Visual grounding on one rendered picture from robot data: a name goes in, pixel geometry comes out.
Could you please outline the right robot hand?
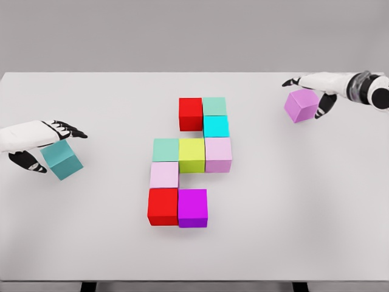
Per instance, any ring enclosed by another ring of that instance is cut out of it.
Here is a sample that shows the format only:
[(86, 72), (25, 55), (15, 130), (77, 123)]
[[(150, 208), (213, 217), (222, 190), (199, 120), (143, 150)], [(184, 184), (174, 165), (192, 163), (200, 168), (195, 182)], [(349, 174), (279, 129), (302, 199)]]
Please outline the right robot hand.
[(282, 87), (297, 85), (304, 89), (311, 89), (323, 93), (319, 101), (314, 118), (319, 119), (326, 115), (337, 101), (337, 93), (333, 90), (329, 73), (311, 73), (286, 80)]

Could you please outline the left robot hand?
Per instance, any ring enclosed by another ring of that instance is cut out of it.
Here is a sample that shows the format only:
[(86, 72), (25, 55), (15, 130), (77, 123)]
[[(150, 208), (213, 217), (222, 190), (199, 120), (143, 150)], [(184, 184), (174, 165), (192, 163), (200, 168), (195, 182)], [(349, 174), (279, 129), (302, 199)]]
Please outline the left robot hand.
[(78, 128), (59, 120), (33, 120), (0, 129), (0, 154), (25, 170), (46, 173), (47, 169), (29, 150), (52, 145), (70, 137), (86, 139)]

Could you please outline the violet cube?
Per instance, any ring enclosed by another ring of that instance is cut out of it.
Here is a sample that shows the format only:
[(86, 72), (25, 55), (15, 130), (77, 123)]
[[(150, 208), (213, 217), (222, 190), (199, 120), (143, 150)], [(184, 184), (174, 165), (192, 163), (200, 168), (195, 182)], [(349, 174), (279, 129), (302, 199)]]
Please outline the violet cube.
[(293, 123), (299, 123), (314, 118), (318, 103), (319, 98), (314, 91), (299, 89), (289, 93), (284, 109)]

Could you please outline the teal cube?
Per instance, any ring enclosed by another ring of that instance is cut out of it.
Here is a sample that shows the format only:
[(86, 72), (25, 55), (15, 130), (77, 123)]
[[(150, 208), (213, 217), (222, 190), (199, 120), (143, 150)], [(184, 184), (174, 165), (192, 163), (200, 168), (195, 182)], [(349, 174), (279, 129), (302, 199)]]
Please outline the teal cube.
[(61, 181), (83, 168), (65, 139), (42, 148), (40, 152), (51, 171)]

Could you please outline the mint green cube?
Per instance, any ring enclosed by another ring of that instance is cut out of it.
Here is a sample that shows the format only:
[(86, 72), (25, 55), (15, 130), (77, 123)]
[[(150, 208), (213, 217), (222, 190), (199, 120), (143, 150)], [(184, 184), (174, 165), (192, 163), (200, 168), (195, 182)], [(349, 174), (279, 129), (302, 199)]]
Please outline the mint green cube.
[(203, 97), (202, 107), (204, 116), (227, 115), (227, 107), (224, 97)]
[(153, 142), (153, 162), (178, 162), (179, 139), (155, 138)]

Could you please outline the cyan cube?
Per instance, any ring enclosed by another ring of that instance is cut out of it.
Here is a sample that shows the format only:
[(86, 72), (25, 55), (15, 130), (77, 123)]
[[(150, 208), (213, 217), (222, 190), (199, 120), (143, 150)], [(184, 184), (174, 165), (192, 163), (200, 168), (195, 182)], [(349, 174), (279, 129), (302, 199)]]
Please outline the cyan cube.
[(204, 137), (229, 137), (229, 121), (227, 116), (204, 116)]

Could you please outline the light pink cube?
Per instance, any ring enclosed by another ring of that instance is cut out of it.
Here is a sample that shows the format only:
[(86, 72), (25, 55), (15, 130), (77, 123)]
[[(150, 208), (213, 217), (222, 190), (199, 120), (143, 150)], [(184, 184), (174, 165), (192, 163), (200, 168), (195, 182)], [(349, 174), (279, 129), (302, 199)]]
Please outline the light pink cube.
[(232, 165), (232, 146), (229, 137), (205, 138), (205, 172), (229, 173)]
[(178, 162), (152, 162), (150, 171), (150, 188), (178, 188)]

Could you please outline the red cube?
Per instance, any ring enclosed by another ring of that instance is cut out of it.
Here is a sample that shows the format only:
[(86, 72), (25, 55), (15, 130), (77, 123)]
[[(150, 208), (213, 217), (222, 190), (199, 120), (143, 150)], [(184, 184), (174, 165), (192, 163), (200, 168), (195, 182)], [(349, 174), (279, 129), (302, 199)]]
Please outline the red cube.
[(201, 97), (179, 98), (180, 131), (202, 131), (203, 109)]
[(177, 226), (178, 189), (150, 189), (147, 218), (152, 226)]

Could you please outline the yellow cube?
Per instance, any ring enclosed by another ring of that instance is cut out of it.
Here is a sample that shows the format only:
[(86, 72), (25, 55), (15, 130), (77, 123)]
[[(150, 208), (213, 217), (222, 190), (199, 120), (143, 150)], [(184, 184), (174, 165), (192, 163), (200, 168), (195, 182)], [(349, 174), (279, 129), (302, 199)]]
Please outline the yellow cube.
[(179, 139), (179, 171), (180, 173), (205, 172), (204, 138)]

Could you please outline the magenta cube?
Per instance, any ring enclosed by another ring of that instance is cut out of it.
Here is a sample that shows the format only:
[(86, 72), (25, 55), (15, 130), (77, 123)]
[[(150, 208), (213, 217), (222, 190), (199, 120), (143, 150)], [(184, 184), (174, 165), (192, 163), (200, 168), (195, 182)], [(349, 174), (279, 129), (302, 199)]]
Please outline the magenta cube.
[(206, 189), (179, 189), (178, 224), (180, 228), (206, 228), (208, 201)]

